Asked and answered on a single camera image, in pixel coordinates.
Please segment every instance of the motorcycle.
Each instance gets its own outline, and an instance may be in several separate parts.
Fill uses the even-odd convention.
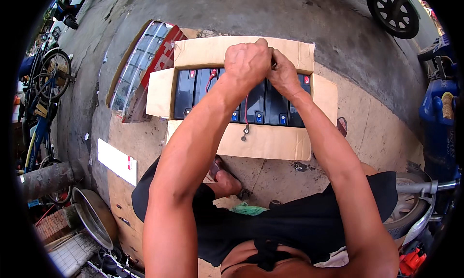
[[[389,34],[411,39],[419,32],[419,13],[411,0],[366,0],[374,20]]]
[[[81,0],[79,4],[71,4],[73,0],[56,0],[50,11],[50,17],[54,20],[63,21],[66,26],[78,29],[77,15],[86,0]]]

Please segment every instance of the concrete ground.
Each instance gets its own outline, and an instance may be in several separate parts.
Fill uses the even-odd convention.
[[[96,190],[112,209],[110,188],[119,178],[97,161],[98,138],[137,159],[139,176],[154,161],[163,145],[166,122],[153,118],[144,124],[121,124],[107,108],[105,97],[140,27],[149,19],[161,19],[182,28],[315,43],[316,73],[339,85],[339,116],[349,122],[347,139],[360,159],[380,170],[404,169],[406,159],[420,163],[417,109],[426,79],[416,52],[429,45],[426,37],[433,32],[421,31],[420,41],[393,38],[366,14],[362,1],[89,0],[78,17],[78,30],[67,29],[58,41],[64,51],[73,53],[77,74],[76,83],[62,97],[52,128],[58,156],[78,159],[86,174],[82,186]],[[105,54],[108,59],[103,63]],[[314,159],[304,173],[295,171],[290,161],[225,159],[253,188],[252,204],[267,205],[272,198],[289,201],[322,191],[328,182]],[[130,206],[131,188],[126,191],[120,198]],[[138,237],[141,225],[136,225],[134,220],[132,232],[124,235]],[[140,255],[141,247],[133,247],[138,251],[132,254]]]

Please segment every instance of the sandal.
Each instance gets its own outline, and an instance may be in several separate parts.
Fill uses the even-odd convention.
[[[340,119],[343,119],[343,121],[345,122],[346,129],[341,124]],[[340,131],[340,133],[343,135],[343,137],[347,136],[347,134],[348,134],[348,132],[347,132],[347,130],[348,130],[348,122],[345,119],[345,117],[340,117],[339,119],[337,119],[337,128]]]
[[[242,184],[242,190],[237,194],[237,198],[239,198],[239,200],[247,200],[250,198],[250,196],[252,195],[252,192],[249,191],[248,189],[246,189],[244,186],[243,186],[243,183],[240,181],[240,179],[238,179],[232,172],[230,172],[230,170],[227,168],[227,166],[224,164],[223,160],[221,159],[221,157],[219,157],[219,155],[216,155],[216,157],[214,158],[211,166],[209,167],[209,171],[208,171],[208,174],[210,177],[212,177],[212,179],[215,181],[215,182],[218,182],[216,180],[216,174],[218,173],[218,171],[220,170],[224,170],[226,172],[228,172],[233,178],[235,178],[236,180],[238,180],[241,184]]]

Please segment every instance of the man's hand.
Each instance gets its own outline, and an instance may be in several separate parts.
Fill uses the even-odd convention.
[[[274,70],[268,72],[266,77],[282,96],[291,101],[293,96],[304,91],[298,80],[297,70],[278,49],[273,49],[272,56],[277,65]]]
[[[235,78],[239,92],[246,96],[270,71],[272,48],[260,38],[256,43],[239,43],[225,52],[225,73]]]

